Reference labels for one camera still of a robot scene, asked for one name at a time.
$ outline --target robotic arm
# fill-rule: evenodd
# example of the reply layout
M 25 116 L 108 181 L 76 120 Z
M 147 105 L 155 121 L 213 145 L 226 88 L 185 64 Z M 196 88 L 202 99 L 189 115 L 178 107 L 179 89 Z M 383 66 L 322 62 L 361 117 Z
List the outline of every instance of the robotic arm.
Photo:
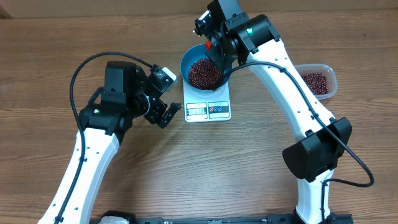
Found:
M 335 220 L 328 208 L 326 182 L 351 135 L 349 121 L 337 121 L 315 98 L 265 15 L 250 19 L 237 0 L 214 0 L 195 20 L 195 26 L 193 32 L 209 40 L 208 58 L 220 70 L 235 60 L 240 65 L 237 69 L 251 65 L 249 69 L 263 82 L 287 118 L 297 143 L 285 149 L 283 157 L 298 182 L 297 219 L 308 224 L 321 223 L 325 217 L 328 222 Z M 213 89 L 231 72 L 221 77 Z M 347 222 L 345 218 L 341 217 L 341 222 Z
M 165 128 L 181 108 L 181 104 L 172 103 L 166 111 L 167 105 L 159 99 L 178 81 L 177 77 L 168 68 L 161 69 L 156 64 L 151 66 L 150 72 L 147 77 L 135 63 L 108 62 L 105 86 L 98 88 L 87 106 L 80 111 L 85 149 L 81 148 L 81 134 L 78 132 L 67 171 L 39 224 L 89 223 L 105 171 L 117 153 L 124 134 L 132 126 L 132 120 L 143 116 L 151 124 Z M 99 95 L 101 103 L 96 104 L 94 102 Z M 83 150 L 85 157 L 80 165 Z M 74 183 L 76 171 L 78 178 Z

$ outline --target pile of beans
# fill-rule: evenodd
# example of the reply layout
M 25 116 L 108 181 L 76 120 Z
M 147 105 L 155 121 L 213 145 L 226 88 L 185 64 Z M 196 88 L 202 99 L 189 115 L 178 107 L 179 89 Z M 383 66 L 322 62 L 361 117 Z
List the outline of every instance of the pile of beans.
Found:
M 329 93 L 326 77 L 323 73 L 309 73 L 301 77 L 314 95 Z
M 221 71 L 207 58 L 195 62 L 188 72 L 189 83 L 200 90 L 210 90 L 220 77 Z

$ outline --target white kitchen scale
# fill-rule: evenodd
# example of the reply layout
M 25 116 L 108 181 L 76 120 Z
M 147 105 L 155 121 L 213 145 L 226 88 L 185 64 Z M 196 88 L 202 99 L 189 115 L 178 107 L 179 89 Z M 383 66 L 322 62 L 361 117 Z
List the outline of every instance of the white kitchen scale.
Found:
M 192 64 L 201 58 L 207 58 L 204 44 L 192 47 L 181 60 L 185 121 L 188 123 L 229 121 L 231 102 L 228 81 L 216 91 L 199 90 L 189 84 L 188 71 Z

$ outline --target container of beans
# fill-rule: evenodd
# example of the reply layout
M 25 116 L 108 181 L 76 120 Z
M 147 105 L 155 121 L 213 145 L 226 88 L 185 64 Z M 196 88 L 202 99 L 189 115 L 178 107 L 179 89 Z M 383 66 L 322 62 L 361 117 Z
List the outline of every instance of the container of beans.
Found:
M 337 92 L 333 69 L 325 64 L 296 65 L 296 70 L 318 100 L 331 98 Z
M 196 92 L 209 94 L 220 91 L 229 80 L 225 78 L 222 85 L 213 91 L 211 88 L 221 76 L 220 70 L 206 56 L 206 47 L 204 44 L 196 45 L 189 49 L 181 60 L 181 76 L 184 82 Z M 225 71 L 232 69 L 232 65 L 225 68 Z

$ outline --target wooden table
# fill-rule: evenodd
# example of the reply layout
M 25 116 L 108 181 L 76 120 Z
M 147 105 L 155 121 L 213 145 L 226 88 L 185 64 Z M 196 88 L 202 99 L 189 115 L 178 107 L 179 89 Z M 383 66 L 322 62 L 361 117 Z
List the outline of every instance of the wooden table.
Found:
M 272 12 L 294 64 L 325 63 L 339 83 L 322 103 L 353 125 L 349 141 L 371 168 L 368 189 L 332 183 L 330 207 L 356 223 L 398 222 L 398 10 Z M 122 51 L 179 74 L 204 42 L 198 15 L 0 20 L 0 223 L 37 223 L 55 195 L 75 143 L 68 87 L 87 57 Z M 103 57 L 79 74 L 80 110 L 103 85 Z M 166 129 L 134 120 L 99 190 L 92 217 L 114 209 L 138 217 L 241 217 L 291 213 L 296 178 L 282 159 L 294 143 L 281 110 L 247 69 L 230 81 L 233 118 Z M 182 82 L 162 98 L 182 102 Z M 334 177 L 367 182 L 346 153 Z

